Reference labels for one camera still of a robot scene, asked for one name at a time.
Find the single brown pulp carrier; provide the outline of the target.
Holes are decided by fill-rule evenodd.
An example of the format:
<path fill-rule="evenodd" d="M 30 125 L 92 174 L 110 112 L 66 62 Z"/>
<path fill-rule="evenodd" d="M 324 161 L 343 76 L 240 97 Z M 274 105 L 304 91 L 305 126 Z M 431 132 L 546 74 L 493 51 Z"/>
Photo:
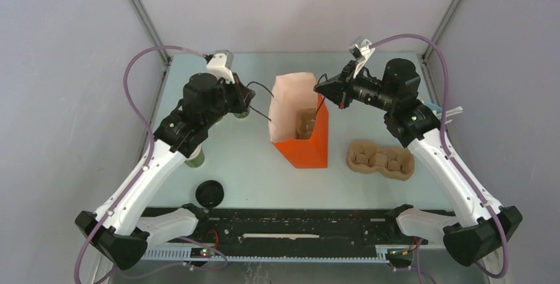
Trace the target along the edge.
<path fill-rule="evenodd" d="M 317 109 L 306 108 L 296 114 L 296 139 L 310 139 L 316 123 Z"/>

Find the brown pulp cup carrier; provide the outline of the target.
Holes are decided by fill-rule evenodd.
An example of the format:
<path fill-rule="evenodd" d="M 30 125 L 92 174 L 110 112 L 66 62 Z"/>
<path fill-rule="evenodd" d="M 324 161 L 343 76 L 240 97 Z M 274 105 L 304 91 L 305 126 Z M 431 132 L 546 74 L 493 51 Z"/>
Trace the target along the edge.
<path fill-rule="evenodd" d="M 347 167 L 357 173 L 379 173 L 385 178 L 406 181 L 415 172 L 415 158 L 403 147 L 381 147 L 374 141 L 353 141 L 347 151 Z"/>

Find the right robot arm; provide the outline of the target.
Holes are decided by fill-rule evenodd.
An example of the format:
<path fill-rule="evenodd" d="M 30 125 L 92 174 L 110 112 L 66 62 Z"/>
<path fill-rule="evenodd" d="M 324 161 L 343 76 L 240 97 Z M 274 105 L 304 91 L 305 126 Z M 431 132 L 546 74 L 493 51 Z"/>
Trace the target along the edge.
<path fill-rule="evenodd" d="M 314 90 L 341 109 L 358 101 L 383 110 L 388 131 L 424 164 L 452 205 L 452 216 L 401 205 L 389 212 L 385 237 L 393 243 L 409 236 L 441 243 L 456 262 L 471 266 L 507 247 L 522 214 L 486 191 L 446 142 L 440 118 L 419 100 L 420 82 L 415 65 L 406 59 L 391 59 L 381 79 L 350 61 Z"/>

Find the orange paper bag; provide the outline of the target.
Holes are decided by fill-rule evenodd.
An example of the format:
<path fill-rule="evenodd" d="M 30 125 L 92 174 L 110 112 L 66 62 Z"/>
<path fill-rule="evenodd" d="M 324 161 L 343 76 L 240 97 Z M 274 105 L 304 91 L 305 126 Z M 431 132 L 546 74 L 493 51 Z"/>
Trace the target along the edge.
<path fill-rule="evenodd" d="M 328 167 L 329 112 L 317 84 L 313 73 L 287 73 L 267 89 L 269 141 L 297 169 Z"/>

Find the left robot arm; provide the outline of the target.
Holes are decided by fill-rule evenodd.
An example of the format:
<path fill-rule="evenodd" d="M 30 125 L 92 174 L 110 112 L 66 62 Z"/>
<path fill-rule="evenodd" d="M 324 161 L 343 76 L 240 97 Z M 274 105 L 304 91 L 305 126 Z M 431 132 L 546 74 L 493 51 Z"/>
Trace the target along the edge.
<path fill-rule="evenodd" d="M 209 233 L 205 214 L 193 204 L 156 217 L 142 216 L 167 178 L 202 154 L 209 130 L 227 114 L 241 114 L 256 93 L 238 75 L 228 81 L 197 73 L 183 87 L 182 98 L 151 137 L 149 147 L 117 191 L 94 212 L 75 219 L 90 244 L 118 269 L 132 268 L 145 252 L 159 244 L 188 237 L 201 242 Z"/>

